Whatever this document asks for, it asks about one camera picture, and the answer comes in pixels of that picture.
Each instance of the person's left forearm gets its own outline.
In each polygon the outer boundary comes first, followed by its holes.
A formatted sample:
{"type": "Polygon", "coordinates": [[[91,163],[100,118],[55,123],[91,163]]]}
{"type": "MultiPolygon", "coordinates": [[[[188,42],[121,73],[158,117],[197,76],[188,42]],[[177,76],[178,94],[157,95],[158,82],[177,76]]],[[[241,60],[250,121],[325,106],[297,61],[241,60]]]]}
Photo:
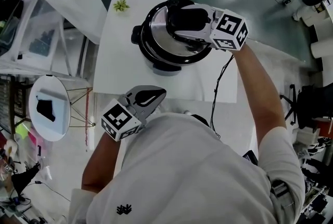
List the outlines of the person's left forearm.
{"type": "Polygon", "coordinates": [[[100,139],[82,176],[81,189],[99,193],[112,179],[116,166],[120,141],[114,141],[107,133],[100,139]]]}

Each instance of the small succulent plant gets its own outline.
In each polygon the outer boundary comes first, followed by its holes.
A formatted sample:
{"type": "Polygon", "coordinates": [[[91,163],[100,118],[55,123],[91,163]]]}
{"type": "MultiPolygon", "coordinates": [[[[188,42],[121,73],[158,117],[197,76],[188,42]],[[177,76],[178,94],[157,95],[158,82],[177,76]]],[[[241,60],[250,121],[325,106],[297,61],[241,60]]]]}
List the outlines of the small succulent plant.
{"type": "Polygon", "coordinates": [[[113,8],[116,11],[126,11],[129,8],[129,5],[126,4],[126,0],[118,0],[117,3],[113,4],[113,8]]]}

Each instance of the shirt sleeve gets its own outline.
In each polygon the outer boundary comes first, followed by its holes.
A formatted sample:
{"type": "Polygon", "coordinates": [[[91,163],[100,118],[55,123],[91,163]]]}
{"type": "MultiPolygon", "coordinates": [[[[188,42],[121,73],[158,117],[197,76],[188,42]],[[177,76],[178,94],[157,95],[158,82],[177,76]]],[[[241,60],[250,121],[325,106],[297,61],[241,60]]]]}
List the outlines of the shirt sleeve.
{"type": "Polygon", "coordinates": [[[262,139],[258,166],[271,182],[281,180],[288,185],[294,197],[296,216],[299,215],[305,199],[304,176],[287,129],[276,127],[262,139]]]}
{"type": "Polygon", "coordinates": [[[86,224],[87,211],[95,195],[94,192],[73,189],[69,206],[69,224],[86,224]]]}

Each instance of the round white table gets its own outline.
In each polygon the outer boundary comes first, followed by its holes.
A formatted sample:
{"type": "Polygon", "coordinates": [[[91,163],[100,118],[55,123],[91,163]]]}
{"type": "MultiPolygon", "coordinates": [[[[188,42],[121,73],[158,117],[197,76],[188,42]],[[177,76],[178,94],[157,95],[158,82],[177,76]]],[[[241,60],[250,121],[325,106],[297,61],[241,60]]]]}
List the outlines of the round white table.
{"type": "Polygon", "coordinates": [[[33,126],[35,127],[36,131],[47,141],[59,141],[62,137],[64,137],[64,135],[67,133],[69,125],[70,125],[70,121],[71,121],[71,103],[69,100],[69,96],[68,93],[63,85],[63,83],[56,78],[55,76],[51,76],[51,75],[44,75],[42,77],[40,77],[32,86],[31,91],[30,91],[30,95],[29,95],[29,113],[30,113],[30,118],[31,118],[31,122],[33,124],[33,126]],[[60,134],[57,133],[47,127],[45,127],[44,125],[41,125],[38,122],[38,119],[40,118],[39,116],[37,116],[38,114],[41,115],[40,113],[37,112],[37,97],[36,94],[40,91],[40,90],[45,90],[45,91],[50,91],[50,93],[52,94],[59,94],[62,97],[66,98],[67,101],[67,106],[66,106],[66,119],[65,119],[65,123],[64,123],[64,127],[65,127],[65,133],[64,134],[60,134]]]}

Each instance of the black chair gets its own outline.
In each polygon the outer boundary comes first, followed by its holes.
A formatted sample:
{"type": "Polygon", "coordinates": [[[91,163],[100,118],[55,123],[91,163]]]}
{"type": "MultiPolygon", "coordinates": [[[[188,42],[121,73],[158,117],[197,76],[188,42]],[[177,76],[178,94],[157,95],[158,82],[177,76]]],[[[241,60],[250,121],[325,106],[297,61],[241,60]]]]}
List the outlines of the black chair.
{"type": "Polygon", "coordinates": [[[292,89],[292,100],[284,95],[280,99],[285,99],[291,106],[285,120],[293,113],[291,125],[296,123],[300,129],[304,127],[315,128],[316,123],[312,120],[318,117],[329,117],[333,115],[333,83],[317,88],[313,85],[303,86],[302,91],[296,96],[295,85],[290,85],[292,89]]]}

